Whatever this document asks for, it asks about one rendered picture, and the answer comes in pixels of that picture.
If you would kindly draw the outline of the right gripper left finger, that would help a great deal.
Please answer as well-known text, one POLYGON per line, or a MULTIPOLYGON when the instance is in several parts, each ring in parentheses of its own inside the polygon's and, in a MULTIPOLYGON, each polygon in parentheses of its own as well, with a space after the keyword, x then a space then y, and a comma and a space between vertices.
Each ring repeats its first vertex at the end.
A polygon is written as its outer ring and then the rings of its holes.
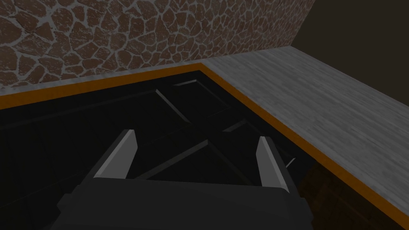
POLYGON ((86 180, 92 178, 125 179, 137 149, 135 131, 132 129, 123 130, 95 166, 91 168, 85 177, 86 180))

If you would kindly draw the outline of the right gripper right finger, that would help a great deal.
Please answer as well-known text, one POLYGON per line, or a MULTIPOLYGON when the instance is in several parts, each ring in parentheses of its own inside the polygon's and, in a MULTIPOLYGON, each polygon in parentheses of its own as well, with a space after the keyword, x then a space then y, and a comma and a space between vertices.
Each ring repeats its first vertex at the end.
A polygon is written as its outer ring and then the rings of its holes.
POLYGON ((263 187, 282 188, 297 194, 297 188, 270 137, 260 136, 256 150, 258 170, 263 187))

